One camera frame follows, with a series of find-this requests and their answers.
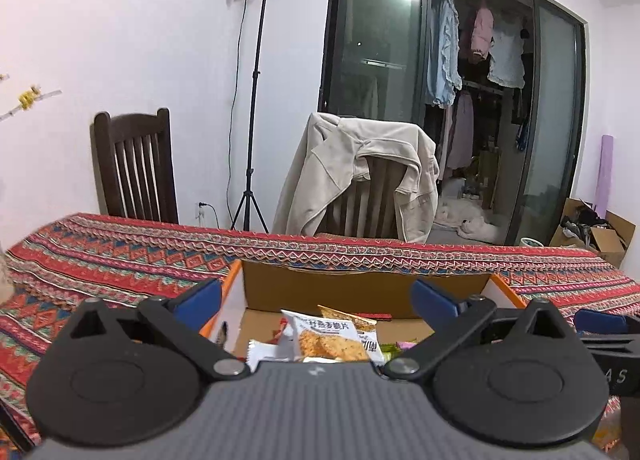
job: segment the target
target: blue clothing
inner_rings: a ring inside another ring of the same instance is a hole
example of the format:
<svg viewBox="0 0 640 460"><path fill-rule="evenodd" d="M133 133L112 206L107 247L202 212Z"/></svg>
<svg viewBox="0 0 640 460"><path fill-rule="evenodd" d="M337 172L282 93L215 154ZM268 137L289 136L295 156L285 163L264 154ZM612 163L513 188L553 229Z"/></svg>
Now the blue clothing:
<svg viewBox="0 0 640 460"><path fill-rule="evenodd" d="M458 11L453 0L435 4L431 13L431 42L427 56L426 103L447 107L462 88L458 75Z"/></svg>

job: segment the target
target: patterned tablecloth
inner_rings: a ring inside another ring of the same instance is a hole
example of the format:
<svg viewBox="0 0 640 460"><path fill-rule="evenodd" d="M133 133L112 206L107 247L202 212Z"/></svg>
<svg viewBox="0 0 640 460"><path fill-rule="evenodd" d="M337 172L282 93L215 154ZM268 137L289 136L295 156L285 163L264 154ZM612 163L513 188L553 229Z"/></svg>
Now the patterned tablecloth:
<svg viewBox="0 0 640 460"><path fill-rule="evenodd" d="M413 245L200 229L98 215L43 227L7 252L17 285L0 307L0 397L37 437L24 387L39 358L87 297L134 306L224 277L235 259L297 268L405 274L495 272L524 299L552 299L571 322L582 307L640 310L640 287L582 249ZM609 413L619 408L612 400ZM0 450L0 460L8 452Z"/></svg>

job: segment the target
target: black circular disc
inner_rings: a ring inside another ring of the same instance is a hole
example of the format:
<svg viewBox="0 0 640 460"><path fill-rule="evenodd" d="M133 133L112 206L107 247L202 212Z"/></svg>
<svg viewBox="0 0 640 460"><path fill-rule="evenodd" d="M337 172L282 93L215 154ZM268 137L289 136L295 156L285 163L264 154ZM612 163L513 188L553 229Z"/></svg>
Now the black circular disc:
<svg viewBox="0 0 640 460"><path fill-rule="evenodd" d="M540 354L503 341L446 359L433 394L466 432L501 445L547 446L599 421L608 395L602 377L589 356Z"/></svg>
<svg viewBox="0 0 640 460"><path fill-rule="evenodd" d="M165 348L94 337L57 351L27 389L45 437L86 446L140 442L187 417L198 398L196 369Z"/></svg>

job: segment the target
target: tripod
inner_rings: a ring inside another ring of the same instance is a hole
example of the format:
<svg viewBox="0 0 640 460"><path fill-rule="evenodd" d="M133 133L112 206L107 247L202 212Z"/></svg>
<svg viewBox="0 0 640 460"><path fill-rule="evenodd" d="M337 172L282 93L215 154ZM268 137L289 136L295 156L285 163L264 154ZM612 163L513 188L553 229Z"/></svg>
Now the tripod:
<svg viewBox="0 0 640 460"><path fill-rule="evenodd" d="M266 5L267 0L262 0L262 9L260 10L260 25L258 26L258 43L255 48L254 86L251 91L251 113L249 114L249 147L246 156L246 188L244 190L244 193L242 193L242 199L240 200L240 204L238 205L238 209L236 210L234 220L231 223L231 229L233 230L236 227L236 221L238 221L238 216L240 215L242 204L244 204L244 221L242 223L242 229L244 231L250 230L251 203L253 202L255 210L258 213L258 217L260 218L260 223L262 223L264 231L268 233L269 230L267 229L267 224L264 223L264 218L262 217L262 213L260 212L260 207L258 207L258 202L255 200L254 192L251 190L251 175L254 173L254 169L251 167L251 164L254 153L255 94L258 89L258 75L260 75L260 72L258 71L258 62L260 61L262 24L264 23L264 8Z"/></svg>

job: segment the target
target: silver screw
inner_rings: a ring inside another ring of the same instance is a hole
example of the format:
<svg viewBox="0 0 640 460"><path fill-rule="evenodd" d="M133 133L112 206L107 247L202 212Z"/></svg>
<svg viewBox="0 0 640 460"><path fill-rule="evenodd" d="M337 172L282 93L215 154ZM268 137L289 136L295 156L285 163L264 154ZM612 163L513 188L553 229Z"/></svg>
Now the silver screw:
<svg viewBox="0 0 640 460"><path fill-rule="evenodd" d="M214 371L219 375L233 377L241 374L246 365L238 359L222 359L213 365Z"/></svg>
<svg viewBox="0 0 640 460"><path fill-rule="evenodd" d="M420 369L420 364L413 359L398 357L389 362L389 369L397 375L411 375Z"/></svg>

